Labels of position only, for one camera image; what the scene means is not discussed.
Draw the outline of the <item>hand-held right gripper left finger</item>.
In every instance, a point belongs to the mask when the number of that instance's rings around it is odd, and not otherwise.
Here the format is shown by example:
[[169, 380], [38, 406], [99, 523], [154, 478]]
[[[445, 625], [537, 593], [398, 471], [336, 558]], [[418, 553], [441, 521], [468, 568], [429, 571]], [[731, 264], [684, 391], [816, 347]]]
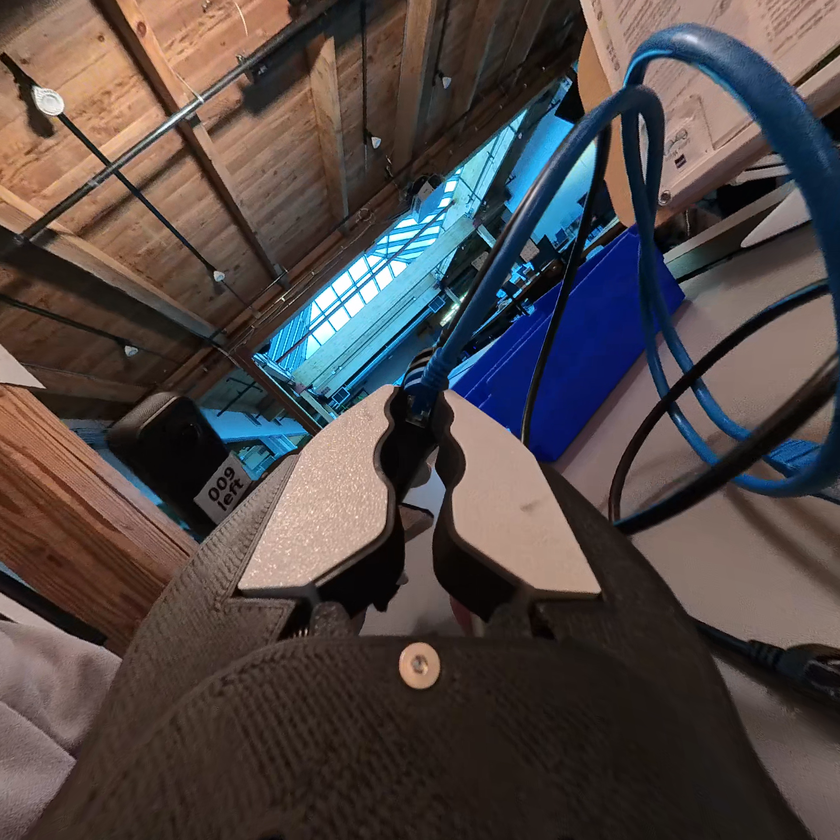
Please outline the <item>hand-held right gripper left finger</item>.
[[394, 385], [326, 426], [303, 450], [237, 584], [248, 598], [383, 612], [404, 573], [404, 529], [383, 448]]

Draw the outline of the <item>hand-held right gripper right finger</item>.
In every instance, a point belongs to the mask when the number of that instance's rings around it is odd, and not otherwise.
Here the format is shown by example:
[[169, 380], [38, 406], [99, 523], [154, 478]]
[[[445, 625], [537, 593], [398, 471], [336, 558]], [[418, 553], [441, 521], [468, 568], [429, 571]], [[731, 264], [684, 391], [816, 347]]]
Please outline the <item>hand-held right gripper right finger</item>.
[[488, 623], [502, 606], [586, 601], [602, 588], [537, 459], [454, 391], [432, 429], [445, 488], [433, 537], [437, 581]]

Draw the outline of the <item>grey desk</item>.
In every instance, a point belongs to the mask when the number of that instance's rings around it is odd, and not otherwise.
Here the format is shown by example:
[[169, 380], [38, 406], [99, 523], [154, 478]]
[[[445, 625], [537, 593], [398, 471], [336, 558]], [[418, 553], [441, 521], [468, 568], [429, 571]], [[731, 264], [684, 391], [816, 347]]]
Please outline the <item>grey desk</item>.
[[[811, 225], [735, 255], [684, 284], [679, 335], [694, 360], [773, 301], [824, 276]], [[813, 301], [762, 329], [707, 375], [745, 427], [772, 414], [835, 346], [831, 302]], [[614, 470], [658, 395], [637, 359], [553, 464], [599, 511]], [[838, 647], [838, 505], [727, 486], [633, 538], [687, 612], [742, 638]], [[799, 700], [753, 669], [718, 660], [753, 747], [816, 838], [838, 838], [838, 714]]]

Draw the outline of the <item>white paper sheet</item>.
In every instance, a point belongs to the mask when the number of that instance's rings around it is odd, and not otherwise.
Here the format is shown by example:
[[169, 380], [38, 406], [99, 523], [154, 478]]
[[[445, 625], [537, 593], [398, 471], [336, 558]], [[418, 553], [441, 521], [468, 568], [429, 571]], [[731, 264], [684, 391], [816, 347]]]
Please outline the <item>white paper sheet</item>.
[[13, 385], [24, 387], [25, 389], [43, 390], [43, 384], [32, 375], [21, 363], [19, 363], [11, 353], [9, 353], [1, 344], [1, 370], [0, 383], [1, 385]]

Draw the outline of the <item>blue plastic bin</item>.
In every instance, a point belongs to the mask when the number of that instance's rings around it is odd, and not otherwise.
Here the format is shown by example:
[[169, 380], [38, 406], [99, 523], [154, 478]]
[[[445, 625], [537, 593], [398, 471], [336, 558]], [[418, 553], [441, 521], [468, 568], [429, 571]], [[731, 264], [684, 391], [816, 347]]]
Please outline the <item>blue plastic bin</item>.
[[[644, 353], [633, 226], [579, 268], [539, 386], [528, 446], [552, 463]], [[453, 370], [449, 386], [516, 436], [559, 288]]]

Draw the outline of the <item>grey metal ceiling pipe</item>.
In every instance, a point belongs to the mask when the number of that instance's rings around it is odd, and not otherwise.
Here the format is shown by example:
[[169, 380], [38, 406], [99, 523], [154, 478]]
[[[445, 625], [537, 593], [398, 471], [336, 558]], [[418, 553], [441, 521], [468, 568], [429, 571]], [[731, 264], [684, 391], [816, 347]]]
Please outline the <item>grey metal ceiling pipe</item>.
[[123, 168], [137, 159], [142, 153], [157, 144], [168, 133], [180, 130], [184, 123], [190, 123], [199, 109], [208, 104], [217, 95], [233, 85], [242, 76], [257, 76], [257, 69], [267, 61], [276, 63], [287, 60], [313, 40], [316, 35], [326, 33], [333, 20], [351, 8], [354, 2], [318, 2], [307, 8], [292, 20], [289, 25], [269, 38], [263, 45], [251, 52], [242, 60], [235, 63], [220, 78], [216, 79], [207, 89], [200, 91], [183, 107], [173, 112], [165, 121], [148, 132], [135, 145], [129, 147], [115, 161], [109, 162], [97, 174], [92, 175], [86, 182], [69, 194], [50, 210], [35, 217], [29, 226], [21, 232], [12, 233], [16, 247], [32, 242], [43, 232], [51, 229], [62, 215], [78, 205], [84, 198], [99, 189], [106, 181], [117, 176], [121, 177]]

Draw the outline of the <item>person's grey sweatshirt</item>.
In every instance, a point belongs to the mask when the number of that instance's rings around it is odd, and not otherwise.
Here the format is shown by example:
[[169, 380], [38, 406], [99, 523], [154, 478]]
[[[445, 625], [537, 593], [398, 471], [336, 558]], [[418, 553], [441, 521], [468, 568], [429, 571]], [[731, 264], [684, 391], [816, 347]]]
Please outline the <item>person's grey sweatshirt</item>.
[[1, 622], [1, 838], [24, 837], [66, 781], [120, 664], [53, 626]]

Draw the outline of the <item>white document stand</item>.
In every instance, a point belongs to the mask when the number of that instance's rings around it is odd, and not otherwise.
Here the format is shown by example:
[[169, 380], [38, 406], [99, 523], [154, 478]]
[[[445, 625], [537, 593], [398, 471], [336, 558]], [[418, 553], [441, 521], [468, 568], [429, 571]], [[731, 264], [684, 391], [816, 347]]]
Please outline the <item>white document stand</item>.
[[678, 281], [809, 224], [802, 191], [778, 154], [767, 154], [672, 217], [657, 235]]

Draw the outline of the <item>printed instruction sheet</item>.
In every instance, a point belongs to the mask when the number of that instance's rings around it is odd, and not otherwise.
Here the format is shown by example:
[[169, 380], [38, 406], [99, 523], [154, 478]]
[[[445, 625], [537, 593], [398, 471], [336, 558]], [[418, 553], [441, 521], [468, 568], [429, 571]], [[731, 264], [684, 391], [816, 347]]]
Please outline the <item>printed instruction sheet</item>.
[[[760, 53], [813, 109], [838, 100], [838, 1], [582, 1], [581, 8], [612, 91], [649, 36], [693, 23]], [[715, 81], [681, 62], [652, 61], [644, 84], [665, 111], [661, 191], [681, 200], [753, 137], [751, 121]]]

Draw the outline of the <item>instruction sheet on board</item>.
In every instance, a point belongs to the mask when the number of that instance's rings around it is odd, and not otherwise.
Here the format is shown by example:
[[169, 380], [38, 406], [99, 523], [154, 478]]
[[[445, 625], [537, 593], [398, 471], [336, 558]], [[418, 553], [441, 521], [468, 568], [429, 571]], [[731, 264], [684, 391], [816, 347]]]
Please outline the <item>instruction sheet on board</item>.
[[[591, 112], [613, 94], [590, 32], [584, 35], [576, 75], [584, 113]], [[619, 118], [612, 121], [612, 140], [605, 168], [605, 186], [619, 223], [625, 228], [630, 228], [635, 225], [636, 219], [625, 167], [621, 128]]]

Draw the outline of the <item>wooden post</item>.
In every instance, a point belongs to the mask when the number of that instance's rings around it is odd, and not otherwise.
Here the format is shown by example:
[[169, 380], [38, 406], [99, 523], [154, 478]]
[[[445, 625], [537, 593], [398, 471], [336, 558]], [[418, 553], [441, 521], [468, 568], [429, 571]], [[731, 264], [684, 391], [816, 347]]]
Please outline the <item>wooden post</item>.
[[196, 542], [23, 387], [1, 386], [2, 563], [124, 655]]

